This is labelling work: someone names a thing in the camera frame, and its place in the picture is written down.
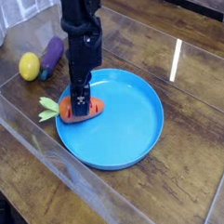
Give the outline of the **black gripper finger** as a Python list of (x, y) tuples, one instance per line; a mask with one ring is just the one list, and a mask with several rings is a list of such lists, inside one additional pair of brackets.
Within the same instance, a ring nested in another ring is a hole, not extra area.
[(87, 116), (90, 106), (90, 85), (71, 85), (72, 113), (74, 116)]

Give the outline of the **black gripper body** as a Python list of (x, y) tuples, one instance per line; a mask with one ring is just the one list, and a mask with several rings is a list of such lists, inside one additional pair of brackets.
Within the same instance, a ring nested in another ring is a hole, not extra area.
[(100, 27), (68, 31), (69, 49), (67, 59), (70, 62), (72, 86), (85, 86), (90, 82), (90, 73), (102, 63), (102, 30)]

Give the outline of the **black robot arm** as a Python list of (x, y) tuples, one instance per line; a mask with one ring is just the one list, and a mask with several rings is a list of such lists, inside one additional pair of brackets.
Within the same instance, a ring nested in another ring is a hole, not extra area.
[(71, 78), (72, 113), (87, 116), (91, 102), (90, 80), (94, 68), (102, 64), (102, 26), (95, 13), (100, 0), (60, 0), (60, 25), (68, 35), (66, 52)]

